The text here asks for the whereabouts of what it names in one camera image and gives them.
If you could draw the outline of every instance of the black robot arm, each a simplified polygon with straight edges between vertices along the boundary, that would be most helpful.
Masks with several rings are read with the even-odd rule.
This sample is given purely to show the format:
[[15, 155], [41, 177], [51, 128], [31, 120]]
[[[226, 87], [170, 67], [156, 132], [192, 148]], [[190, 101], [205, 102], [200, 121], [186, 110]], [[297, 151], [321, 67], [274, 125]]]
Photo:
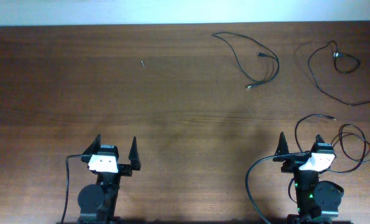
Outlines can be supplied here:
[[[289, 148], [284, 133], [281, 133], [275, 156], [286, 154], [289, 154]], [[329, 181], [319, 181], [319, 174], [330, 168], [334, 158], [331, 144], [317, 135], [312, 149], [304, 156], [273, 159], [274, 162], [283, 162], [283, 173], [294, 175], [298, 215], [289, 215], [288, 223], [326, 224], [338, 216], [344, 189]]]
[[117, 223], [114, 211], [121, 176], [130, 177], [133, 170], [141, 169], [135, 137], [129, 152], [131, 164], [118, 164], [118, 158], [117, 146], [101, 145], [100, 135], [84, 151], [81, 160], [98, 178], [95, 184], [84, 187], [78, 195], [81, 212], [77, 224]]

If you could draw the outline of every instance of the wooden table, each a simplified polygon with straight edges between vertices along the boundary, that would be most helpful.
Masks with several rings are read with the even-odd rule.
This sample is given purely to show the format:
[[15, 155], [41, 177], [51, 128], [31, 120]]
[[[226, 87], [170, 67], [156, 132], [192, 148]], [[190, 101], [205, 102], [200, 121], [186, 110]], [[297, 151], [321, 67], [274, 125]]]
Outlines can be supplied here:
[[[280, 59], [278, 77], [246, 90], [233, 53], [212, 33], [250, 35]], [[274, 68], [262, 50], [225, 36], [256, 78]], [[340, 125], [358, 125], [370, 141], [370, 105], [351, 108], [321, 94], [307, 59], [328, 40], [361, 59], [350, 75], [336, 73], [330, 50], [312, 61], [321, 87], [349, 101], [370, 100], [370, 22], [200, 24], [169, 26], [0, 27], [0, 223], [56, 223], [65, 196], [65, 158], [97, 134], [119, 148], [121, 163], [136, 136], [142, 170], [123, 177], [116, 215], [145, 220], [231, 220], [259, 217], [244, 187], [248, 167], [273, 155], [284, 131], [291, 152], [296, 122], [311, 118], [298, 138], [331, 141]], [[346, 140], [361, 155], [363, 142]], [[333, 169], [356, 163], [335, 147]], [[259, 165], [251, 192], [268, 217], [297, 206], [280, 163]], [[79, 191], [96, 176], [70, 161], [66, 221], [75, 222]], [[345, 188], [339, 220], [370, 223], [370, 163], [350, 174], [323, 174]]]

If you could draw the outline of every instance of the tangled cable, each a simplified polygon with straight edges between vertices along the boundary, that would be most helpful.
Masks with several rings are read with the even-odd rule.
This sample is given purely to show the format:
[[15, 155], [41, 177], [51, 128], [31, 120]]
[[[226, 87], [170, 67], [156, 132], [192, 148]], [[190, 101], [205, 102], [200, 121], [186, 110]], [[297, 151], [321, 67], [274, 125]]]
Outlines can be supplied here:
[[[334, 68], [337, 72], [340, 72], [340, 73], [344, 73], [344, 74], [348, 74], [348, 73], [352, 73], [354, 72], [355, 70], [357, 70], [359, 67], [360, 67], [360, 60], [357, 59], [355, 56], [352, 56], [350, 54], [346, 54], [346, 53], [343, 53], [343, 52], [339, 52], [338, 51], [338, 44], [334, 41], [334, 40], [331, 40], [329, 41], [324, 47], [320, 47], [319, 49], [317, 49], [316, 51], [314, 51], [314, 53], [312, 53], [308, 59], [308, 68], [309, 68], [309, 71], [310, 73], [312, 74], [312, 77], [313, 77], [313, 80], [315, 81], [315, 86], [316, 88], [321, 91], [322, 93], [324, 93], [325, 95], [329, 96], [330, 98], [342, 103], [342, 104], [345, 104], [345, 105], [348, 105], [348, 106], [360, 106], [360, 105], [366, 105], [366, 104], [370, 104], [370, 100], [367, 100], [367, 101], [360, 101], [360, 102], [356, 102], [356, 103], [349, 103], [349, 102], [346, 102], [346, 101], [343, 101], [329, 93], [327, 93], [326, 91], [324, 91], [318, 84], [317, 82], [317, 79], [316, 79], [316, 76], [314, 74], [314, 72], [312, 71], [312, 68], [310, 66], [310, 61], [312, 59], [312, 57], [315, 55], [315, 53], [317, 53], [318, 51], [322, 50], [322, 49], [325, 49], [326, 47], [330, 46], [330, 44], [333, 43], [335, 45], [335, 52], [333, 54], [333, 63], [334, 63]], [[337, 67], [337, 64], [336, 64], [336, 61], [338, 58], [344, 58], [344, 57], [348, 57], [348, 58], [351, 58], [352, 60], [354, 60], [356, 62], [356, 65], [349, 69], [349, 70], [340, 70], [338, 67]]]
[[[303, 152], [303, 151], [302, 151], [302, 148], [301, 148], [301, 146], [300, 146], [300, 144], [298, 142], [298, 137], [297, 137], [298, 126], [299, 126], [299, 124], [302, 121], [306, 120], [307, 118], [310, 118], [311, 116], [319, 116], [319, 117], [326, 118], [326, 119], [336, 120], [332, 116], [328, 116], [328, 115], [324, 115], [324, 114], [316, 114], [316, 113], [315, 114], [310, 114], [310, 115], [308, 115], [308, 116], [306, 116], [304, 118], [301, 118], [297, 122], [297, 124], [295, 125], [295, 130], [294, 130], [294, 133], [295, 133], [295, 142], [297, 143], [297, 146], [298, 146], [300, 152]], [[346, 127], [352, 127], [352, 128], [357, 129], [360, 132], [361, 135], [358, 135], [358, 134], [352, 133], [352, 132], [344, 132], [344, 128], [346, 128]], [[348, 136], [355, 136], [355, 137], [359, 138], [360, 140], [362, 140], [364, 142], [363, 153], [362, 153], [360, 159], [352, 158], [346, 152], [345, 147], [344, 147], [344, 144], [343, 144], [343, 138], [348, 137]], [[364, 135], [364, 132], [359, 127], [357, 127], [356, 125], [354, 125], [354, 124], [343, 124], [339, 128], [338, 134], [331, 141], [331, 145], [333, 147], [335, 147], [338, 142], [340, 143], [341, 149], [344, 152], [345, 156], [347, 158], [351, 159], [352, 161], [357, 162], [358, 164], [356, 166], [354, 166], [352, 169], [349, 169], [349, 170], [345, 170], [345, 171], [334, 171], [334, 170], [329, 169], [328, 172], [333, 172], [333, 173], [337, 173], [337, 174], [344, 174], [344, 173], [347, 173], [347, 172], [352, 172], [352, 171], [355, 171], [357, 168], [359, 168], [362, 163], [369, 162], [370, 161], [370, 159], [365, 159], [366, 156], [368, 156], [368, 154], [370, 153], [370, 142], [366, 140], [366, 136]]]
[[[273, 76], [271, 76], [270, 78], [268, 78], [268, 79], [264, 79], [264, 80], [256, 80], [256, 79], [253, 79], [244, 69], [243, 69], [243, 67], [241, 66], [241, 64], [240, 64], [240, 62], [239, 62], [239, 59], [238, 59], [238, 57], [237, 57], [237, 54], [236, 54], [236, 52], [234, 51], [234, 48], [233, 48], [233, 46], [227, 41], [227, 40], [225, 40], [224, 38], [222, 38], [222, 37], [220, 37], [220, 36], [218, 36], [219, 34], [231, 34], [231, 35], [236, 35], [236, 36], [238, 36], [238, 37], [243, 37], [243, 38], [246, 38], [246, 39], [249, 39], [249, 40], [251, 40], [251, 41], [253, 41], [254, 43], [256, 43], [257, 45], [259, 45], [259, 46], [261, 46], [261, 47], [263, 47], [263, 48], [265, 48], [266, 50], [268, 50], [270, 53], [272, 53], [273, 55], [274, 55], [274, 57], [273, 56], [270, 56], [270, 55], [267, 55], [267, 54], [264, 54], [264, 53], [261, 53], [261, 52], [258, 52], [257, 53], [257, 56], [259, 56], [259, 57], [269, 57], [269, 58], [272, 58], [272, 59], [274, 59], [276, 62], [277, 62], [277, 69], [276, 69], [276, 71], [275, 71], [275, 73], [273, 74]], [[235, 57], [235, 59], [236, 59], [236, 61], [237, 61], [237, 64], [239, 65], [239, 68], [240, 68], [240, 70], [245, 74], [245, 76], [247, 76], [247, 78], [248, 79], [250, 79], [251, 81], [253, 81], [253, 83], [251, 83], [251, 84], [249, 84], [249, 85], [246, 85], [246, 88], [254, 88], [254, 87], [257, 87], [257, 86], [259, 86], [259, 85], [261, 85], [261, 84], [265, 84], [265, 83], [268, 83], [268, 82], [270, 82], [270, 81], [272, 81], [274, 78], [276, 78], [276, 76], [277, 76], [277, 74], [279, 73], [279, 68], [280, 68], [280, 63], [279, 63], [279, 58], [278, 58], [278, 56], [273, 52], [273, 51], [271, 51], [271, 49], [269, 49], [269, 48], [267, 48], [265, 45], [263, 45], [263, 44], [261, 44], [260, 42], [258, 42], [257, 40], [255, 40], [255, 39], [253, 39], [253, 38], [251, 38], [251, 37], [248, 37], [248, 36], [246, 36], [246, 35], [242, 35], [242, 34], [236, 34], [236, 33], [233, 33], [233, 32], [217, 32], [217, 33], [214, 33], [214, 34], [212, 34], [212, 36], [213, 37], [216, 37], [216, 38], [219, 38], [219, 39], [221, 39], [221, 40], [223, 40], [223, 41], [225, 41], [227, 44], [228, 44], [228, 46], [230, 47], [230, 49], [233, 51], [233, 54], [234, 54], [234, 57]]]

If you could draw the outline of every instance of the white wall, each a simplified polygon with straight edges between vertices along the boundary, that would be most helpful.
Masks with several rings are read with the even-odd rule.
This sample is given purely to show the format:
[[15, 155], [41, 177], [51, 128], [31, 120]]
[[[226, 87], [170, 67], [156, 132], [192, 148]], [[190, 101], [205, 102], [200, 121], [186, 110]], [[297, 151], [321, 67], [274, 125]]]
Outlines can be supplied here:
[[0, 26], [370, 20], [370, 0], [0, 0]]

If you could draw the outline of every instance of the black wire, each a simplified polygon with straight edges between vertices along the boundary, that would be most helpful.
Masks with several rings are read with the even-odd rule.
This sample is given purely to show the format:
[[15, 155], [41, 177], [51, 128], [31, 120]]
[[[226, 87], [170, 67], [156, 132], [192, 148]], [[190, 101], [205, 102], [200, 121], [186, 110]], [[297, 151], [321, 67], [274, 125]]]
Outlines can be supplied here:
[[[356, 57], [350, 55], [350, 54], [345, 54], [345, 53], [341, 53], [338, 51], [338, 44], [334, 41], [334, 40], [331, 40], [329, 41], [324, 47], [320, 47], [319, 49], [317, 49], [316, 51], [314, 51], [314, 53], [311, 54], [311, 56], [309, 57], [308, 59], [308, 68], [309, 68], [309, 71], [310, 73], [312, 74], [312, 77], [315, 81], [315, 86], [316, 88], [321, 91], [322, 93], [324, 93], [325, 95], [329, 96], [330, 98], [342, 103], [342, 104], [345, 104], [345, 105], [348, 105], [348, 106], [360, 106], [360, 105], [366, 105], [366, 104], [370, 104], [370, 100], [367, 100], [367, 101], [361, 101], [361, 102], [356, 102], [356, 103], [349, 103], [349, 102], [346, 102], [346, 101], [343, 101], [329, 93], [327, 93], [326, 91], [324, 91], [320, 86], [319, 84], [317, 83], [317, 79], [316, 79], [316, 76], [315, 74], [313, 73], [312, 71], [312, 68], [310, 67], [310, 60], [312, 59], [312, 57], [315, 55], [315, 53], [317, 53], [319, 50], [322, 50], [322, 49], [325, 49], [326, 47], [328, 47], [331, 43], [334, 43], [335, 44], [335, 53], [334, 53], [334, 67], [335, 67], [335, 70], [337, 72], [340, 72], [340, 73], [351, 73], [351, 72], [354, 72], [356, 69], [358, 69], [360, 67], [360, 60], [357, 59]], [[356, 66], [354, 68], [352, 68], [351, 70], [340, 70], [337, 68], [336, 66], [336, 60], [338, 57], [350, 57], [351, 59], [355, 60], [356, 61]]]
[[246, 190], [247, 190], [247, 194], [248, 194], [248, 197], [252, 203], [252, 205], [254, 206], [255, 210], [257, 211], [258, 215], [260, 216], [261, 219], [263, 219], [265, 221], [265, 223], [267, 224], [271, 224], [271, 222], [262, 214], [262, 212], [260, 211], [260, 209], [258, 208], [258, 206], [256, 205], [256, 202], [254, 201], [252, 195], [251, 195], [251, 192], [249, 190], [249, 186], [248, 186], [248, 177], [249, 177], [249, 174], [251, 172], [251, 170], [256, 166], [258, 165], [260, 162], [262, 161], [265, 161], [265, 160], [268, 160], [268, 159], [275, 159], [275, 158], [286, 158], [286, 157], [292, 157], [292, 156], [304, 156], [306, 155], [307, 153], [306, 152], [298, 152], [298, 153], [290, 153], [290, 154], [286, 154], [286, 155], [278, 155], [278, 156], [268, 156], [268, 157], [265, 157], [265, 158], [262, 158], [262, 159], [259, 159], [258, 161], [256, 161], [255, 163], [253, 163], [253, 165], [251, 165], [251, 167], [248, 169], [247, 171], [247, 174], [246, 174]]
[[292, 196], [291, 196], [291, 185], [292, 185], [292, 182], [294, 182], [294, 178], [290, 180], [290, 183], [289, 183], [289, 197], [291, 199], [291, 201], [293, 201], [294, 203], [297, 203], [294, 199], [292, 199]]
[[328, 115], [324, 115], [324, 114], [317, 114], [317, 113], [315, 113], [315, 114], [310, 114], [310, 115], [308, 115], [308, 116], [306, 116], [306, 117], [304, 117], [304, 118], [301, 118], [298, 122], [297, 122], [297, 124], [295, 125], [295, 142], [297, 143], [297, 146], [298, 146], [298, 148], [299, 148], [299, 151], [301, 151], [301, 152], [303, 152], [302, 151], [302, 149], [301, 149], [301, 146], [299, 145], [299, 142], [298, 142], [298, 137], [297, 137], [297, 130], [298, 130], [298, 126], [299, 126], [299, 124], [302, 122], [302, 121], [304, 121], [305, 119], [307, 119], [307, 118], [310, 118], [311, 116], [321, 116], [321, 117], [323, 117], [323, 118], [327, 118], [327, 119], [332, 119], [332, 120], [336, 120], [334, 117], [332, 117], [332, 116], [328, 116]]
[[[222, 37], [220, 37], [220, 36], [218, 36], [219, 34], [231, 34], [231, 35], [236, 35], [236, 36], [238, 36], [238, 37], [243, 37], [243, 38], [246, 38], [246, 39], [249, 39], [249, 40], [251, 40], [251, 41], [253, 41], [253, 42], [255, 42], [257, 45], [259, 45], [259, 46], [261, 46], [261, 47], [263, 47], [263, 48], [265, 48], [266, 50], [268, 50], [268, 51], [270, 51], [273, 55], [274, 55], [274, 57], [273, 56], [270, 56], [270, 55], [267, 55], [267, 54], [264, 54], [264, 53], [260, 53], [260, 52], [258, 52], [258, 56], [260, 56], [260, 57], [269, 57], [269, 58], [273, 58], [276, 62], [277, 62], [277, 70], [275, 71], [275, 73], [273, 74], [273, 76], [271, 76], [270, 78], [268, 78], [267, 80], [255, 80], [255, 79], [253, 79], [244, 69], [243, 69], [243, 67], [241, 66], [241, 64], [240, 64], [240, 62], [239, 62], [239, 59], [238, 59], [238, 57], [237, 57], [237, 54], [236, 54], [236, 52], [234, 51], [234, 48], [233, 48], [233, 46], [227, 41], [227, 40], [225, 40], [224, 38], [222, 38]], [[277, 76], [277, 74], [279, 73], [279, 67], [280, 67], [280, 63], [279, 63], [279, 58], [278, 58], [278, 56], [273, 52], [273, 51], [271, 51], [269, 48], [267, 48], [265, 45], [263, 45], [263, 44], [261, 44], [260, 42], [258, 42], [257, 40], [255, 40], [255, 39], [253, 39], [253, 38], [251, 38], [251, 37], [248, 37], [248, 36], [246, 36], [246, 35], [242, 35], [242, 34], [236, 34], [236, 33], [233, 33], [233, 32], [217, 32], [217, 33], [214, 33], [214, 34], [212, 34], [212, 36], [213, 37], [216, 37], [216, 38], [219, 38], [219, 39], [221, 39], [221, 40], [223, 40], [223, 41], [225, 41], [227, 44], [228, 44], [228, 46], [232, 49], [232, 51], [233, 51], [233, 54], [234, 54], [234, 57], [235, 57], [235, 59], [236, 59], [236, 61], [237, 61], [237, 64], [239, 65], [239, 68], [240, 68], [240, 70], [245, 74], [245, 76], [247, 76], [247, 78], [248, 79], [250, 79], [251, 81], [253, 81], [253, 83], [251, 83], [251, 84], [249, 84], [249, 85], [247, 85], [246, 86], [246, 88], [254, 88], [254, 87], [257, 87], [257, 86], [259, 86], [259, 85], [261, 85], [261, 84], [265, 84], [265, 83], [268, 83], [268, 82], [270, 82], [270, 81], [272, 81], [276, 76]]]
[[69, 176], [68, 176], [68, 159], [74, 158], [74, 157], [82, 157], [82, 154], [79, 155], [70, 155], [66, 157], [66, 172], [67, 172], [67, 179], [66, 179], [66, 199], [65, 199], [65, 208], [63, 210], [62, 220], [60, 221], [60, 224], [63, 224], [63, 221], [65, 220], [66, 216], [66, 209], [67, 209], [67, 202], [68, 202], [68, 183], [69, 183]]
[[[361, 133], [361, 136], [360, 136], [360, 135], [358, 135], [358, 134], [355, 134], [355, 133], [348, 133], [348, 132], [346, 132], [346, 133], [345, 133], [345, 132], [343, 132], [343, 129], [344, 129], [345, 127], [347, 127], [347, 126], [351, 126], [351, 127], [356, 128], [356, 129]], [[361, 139], [362, 141], [364, 141], [363, 153], [362, 153], [362, 155], [361, 155], [361, 158], [360, 158], [360, 159], [353, 159], [352, 157], [350, 157], [350, 156], [346, 153], [345, 148], [344, 148], [344, 145], [343, 145], [343, 138], [344, 138], [344, 137], [346, 137], [346, 136], [356, 136], [357, 138], [359, 138], [359, 139]], [[366, 140], [366, 137], [365, 137], [365, 135], [364, 135], [363, 131], [362, 131], [360, 128], [358, 128], [357, 126], [355, 126], [355, 125], [353, 125], [353, 124], [344, 124], [344, 125], [342, 125], [342, 126], [340, 127], [340, 130], [338, 131], [338, 134], [337, 134], [337, 135], [334, 137], [334, 139], [332, 140], [331, 145], [334, 147], [334, 146], [337, 144], [337, 142], [338, 142], [338, 141], [340, 142], [341, 149], [342, 149], [342, 151], [344, 152], [345, 156], [346, 156], [347, 158], [351, 159], [352, 161], [358, 162], [358, 164], [357, 164], [356, 166], [354, 166], [352, 169], [349, 169], [349, 170], [346, 170], [346, 171], [333, 171], [333, 170], [328, 170], [329, 172], [336, 173], [336, 174], [344, 174], [344, 173], [352, 172], [352, 171], [355, 171], [356, 169], [358, 169], [358, 168], [361, 166], [361, 164], [362, 164], [363, 162], [369, 162], [369, 161], [370, 161], [370, 159], [368, 159], [368, 160], [364, 160], [364, 158], [365, 158], [365, 157], [369, 154], [369, 152], [370, 152], [370, 150], [368, 150], [368, 151], [366, 152], [367, 145], [369, 145], [369, 149], [370, 149], [370, 142], [368, 142], [368, 141]]]

